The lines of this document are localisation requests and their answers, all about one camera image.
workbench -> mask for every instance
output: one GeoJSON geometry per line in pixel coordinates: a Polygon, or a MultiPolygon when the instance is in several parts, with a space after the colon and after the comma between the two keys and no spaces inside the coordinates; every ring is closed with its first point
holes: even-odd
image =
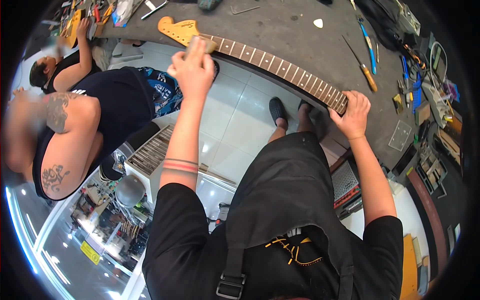
{"type": "MultiPolygon", "coordinates": [[[[156,6],[163,2],[164,0],[153,0],[156,6]]],[[[238,41],[272,53],[304,68],[334,87],[357,90],[365,94],[372,104],[366,137],[377,157],[390,169],[401,158],[408,144],[413,141],[414,133],[418,131],[411,106],[407,109],[404,102],[404,112],[397,115],[392,101],[392,97],[398,93],[397,80],[402,79],[400,54],[379,44],[380,63],[377,64],[377,74],[373,76],[378,92],[373,93],[357,60],[343,40],[342,35],[349,39],[361,61],[372,71],[368,48],[356,17],[361,11],[358,8],[355,11],[348,0],[335,0],[331,6],[325,6],[316,0],[284,0],[284,3],[281,0],[223,0],[213,12],[202,11],[196,4],[170,2],[142,21],[140,18],[147,12],[149,8],[142,4],[123,28],[113,27],[110,19],[101,37],[139,39],[183,48],[175,40],[160,33],[157,23],[164,16],[172,17],[175,23],[192,19],[197,21],[201,33],[238,41]],[[230,5],[236,11],[254,6],[260,8],[233,15],[230,5]],[[323,19],[323,28],[313,25],[313,21],[319,18],[323,19]],[[412,127],[403,152],[388,146],[399,119],[412,127]]],[[[364,26],[375,48],[375,32],[367,21],[364,26]]],[[[225,55],[218,58],[228,60],[225,55]]],[[[268,79],[268,75],[256,72],[255,68],[249,70],[268,79]]],[[[287,89],[298,94],[293,87],[287,89]]]]}

tattooed arm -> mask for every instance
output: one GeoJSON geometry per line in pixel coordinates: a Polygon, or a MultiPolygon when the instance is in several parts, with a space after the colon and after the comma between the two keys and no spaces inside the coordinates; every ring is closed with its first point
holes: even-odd
{"type": "Polygon", "coordinates": [[[167,72],[175,77],[183,93],[180,114],[173,130],[160,177],[160,188],[168,183],[181,183],[193,191],[198,176],[198,131],[206,95],[213,81],[214,65],[204,54],[205,42],[198,39],[190,44],[192,51],[186,60],[184,52],[172,57],[167,72]]]}
{"type": "Polygon", "coordinates": [[[43,104],[47,126],[55,134],[42,161],[42,187],[58,200],[80,186],[101,148],[100,103],[95,97],[63,92],[46,95],[43,104]]]}

wooden handle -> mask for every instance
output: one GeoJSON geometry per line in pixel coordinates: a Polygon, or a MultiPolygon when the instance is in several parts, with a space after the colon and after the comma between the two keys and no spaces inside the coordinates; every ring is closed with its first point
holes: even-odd
{"type": "Polygon", "coordinates": [[[378,91],[377,85],[375,84],[375,81],[373,80],[372,75],[368,71],[368,68],[365,65],[361,65],[360,67],[361,67],[361,70],[363,71],[363,74],[365,74],[365,77],[367,77],[368,84],[370,85],[370,88],[372,89],[372,91],[374,92],[378,91]]]}

guitar headstock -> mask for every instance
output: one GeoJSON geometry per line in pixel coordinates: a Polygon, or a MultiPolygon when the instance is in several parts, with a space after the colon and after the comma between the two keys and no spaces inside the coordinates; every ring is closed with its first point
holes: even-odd
{"type": "Polygon", "coordinates": [[[198,36],[200,32],[197,29],[197,21],[185,20],[173,23],[171,17],[163,17],[158,21],[158,31],[173,38],[185,47],[188,46],[192,36],[198,36]]]}

tattoo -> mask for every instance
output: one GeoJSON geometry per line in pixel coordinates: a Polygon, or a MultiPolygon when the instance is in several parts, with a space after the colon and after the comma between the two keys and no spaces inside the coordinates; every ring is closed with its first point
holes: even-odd
{"type": "Polygon", "coordinates": [[[50,188],[52,192],[60,191],[60,188],[58,188],[58,186],[61,184],[63,178],[70,174],[70,171],[66,171],[62,175],[62,170],[62,165],[53,165],[53,167],[49,169],[43,169],[42,185],[45,190],[48,190],[48,188],[50,188]]]}
{"type": "Polygon", "coordinates": [[[65,121],[68,114],[65,108],[70,99],[77,98],[78,94],[69,92],[56,92],[48,95],[47,100],[47,126],[56,133],[65,132],[65,121]]]}
{"type": "Polygon", "coordinates": [[[194,173],[195,175],[198,173],[198,163],[183,159],[165,158],[163,168],[194,173]]]}

